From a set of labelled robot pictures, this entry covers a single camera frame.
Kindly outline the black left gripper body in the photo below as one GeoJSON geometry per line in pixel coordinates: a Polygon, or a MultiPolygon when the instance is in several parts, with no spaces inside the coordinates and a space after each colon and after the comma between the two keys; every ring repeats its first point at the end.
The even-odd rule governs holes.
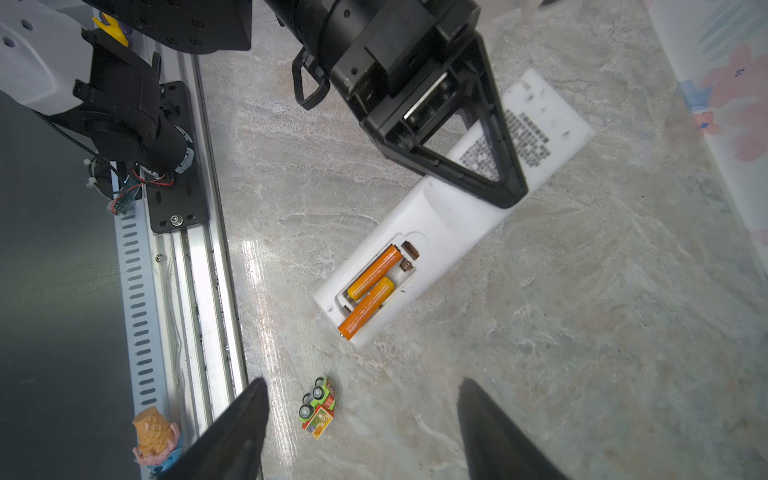
{"type": "Polygon", "coordinates": [[[362,120],[458,52],[479,14],[474,1],[338,1],[326,23],[330,81],[362,120]]]}

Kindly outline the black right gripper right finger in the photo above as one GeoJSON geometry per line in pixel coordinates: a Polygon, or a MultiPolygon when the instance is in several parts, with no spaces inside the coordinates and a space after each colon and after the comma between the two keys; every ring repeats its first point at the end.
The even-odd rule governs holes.
{"type": "Polygon", "coordinates": [[[457,413],[470,478],[566,477],[475,380],[461,383],[457,413]]]}

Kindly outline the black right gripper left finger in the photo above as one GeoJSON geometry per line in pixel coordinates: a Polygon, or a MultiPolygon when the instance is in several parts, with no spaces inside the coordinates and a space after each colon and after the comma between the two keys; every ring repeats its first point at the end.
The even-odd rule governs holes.
{"type": "Polygon", "coordinates": [[[256,378],[161,479],[257,479],[270,403],[256,378]]]}

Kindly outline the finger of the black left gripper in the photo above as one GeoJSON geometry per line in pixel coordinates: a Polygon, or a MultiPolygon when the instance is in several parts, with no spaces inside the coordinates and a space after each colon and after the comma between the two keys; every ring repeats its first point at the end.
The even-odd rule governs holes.
{"type": "Polygon", "coordinates": [[[510,208],[529,191],[478,33],[425,60],[361,126],[387,158],[493,206],[510,208]]]}

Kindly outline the orange AA battery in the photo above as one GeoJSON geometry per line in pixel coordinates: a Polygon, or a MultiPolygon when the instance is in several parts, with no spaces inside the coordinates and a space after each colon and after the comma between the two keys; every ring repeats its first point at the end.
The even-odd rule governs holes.
{"type": "Polygon", "coordinates": [[[387,272],[402,260],[400,250],[390,245],[371,265],[349,286],[347,297],[352,301],[360,300],[387,272]]]}
{"type": "Polygon", "coordinates": [[[389,278],[384,277],[379,280],[339,326],[338,330],[341,335],[345,339],[351,340],[382,307],[394,290],[395,285],[389,278]]]}

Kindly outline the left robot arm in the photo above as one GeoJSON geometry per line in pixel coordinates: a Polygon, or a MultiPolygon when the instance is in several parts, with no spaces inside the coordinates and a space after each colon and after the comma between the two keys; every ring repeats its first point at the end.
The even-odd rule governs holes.
{"type": "MultiPolygon", "coordinates": [[[[292,76],[302,108],[336,89],[388,159],[500,208],[527,194],[476,29],[476,3],[273,1],[270,9],[301,45],[292,76]],[[454,115],[482,126],[495,178],[428,149],[454,115]]],[[[87,29],[39,1],[3,2],[1,89],[52,125],[90,138],[113,162],[155,174],[180,174],[191,164],[193,148],[171,117],[159,63],[103,26],[87,29]]]]}

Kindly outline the orange blue plush toy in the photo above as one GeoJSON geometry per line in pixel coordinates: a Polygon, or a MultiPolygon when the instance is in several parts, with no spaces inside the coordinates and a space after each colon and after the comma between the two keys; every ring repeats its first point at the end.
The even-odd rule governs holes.
{"type": "Polygon", "coordinates": [[[159,476],[179,460],[183,452],[182,432],[156,407],[141,411],[132,424],[138,440],[138,445],[132,450],[134,459],[152,476],[159,476]]]}

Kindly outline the red green toy car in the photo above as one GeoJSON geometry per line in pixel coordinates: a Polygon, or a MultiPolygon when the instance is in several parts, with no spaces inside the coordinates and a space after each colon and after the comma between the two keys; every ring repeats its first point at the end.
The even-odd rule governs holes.
{"type": "Polygon", "coordinates": [[[299,420],[302,429],[318,439],[335,418],[336,397],[328,377],[318,377],[302,398],[299,420]]]}

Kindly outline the yellow duck toy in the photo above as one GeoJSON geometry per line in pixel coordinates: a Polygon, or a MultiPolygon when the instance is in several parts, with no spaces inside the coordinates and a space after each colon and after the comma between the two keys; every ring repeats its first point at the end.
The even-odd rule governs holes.
{"type": "Polygon", "coordinates": [[[119,20],[103,12],[93,16],[92,21],[97,28],[106,32],[121,45],[127,48],[132,47],[131,35],[133,29],[131,27],[124,25],[119,20]]]}

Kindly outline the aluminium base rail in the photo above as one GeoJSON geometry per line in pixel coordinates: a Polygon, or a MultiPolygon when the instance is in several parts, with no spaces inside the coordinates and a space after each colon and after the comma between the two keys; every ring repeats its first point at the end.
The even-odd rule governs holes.
{"type": "Polygon", "coordinates": [[[248,376],[199,60],[143,36],[135,51],[145,60],[159,56],[161,81],[187,88],[182,111],[208,212],[200,223],[171,216],[171,232],[156,233],[143,195],[114,220],[133,406],[157,408],[180,427],[188,450],[248,376]]]}

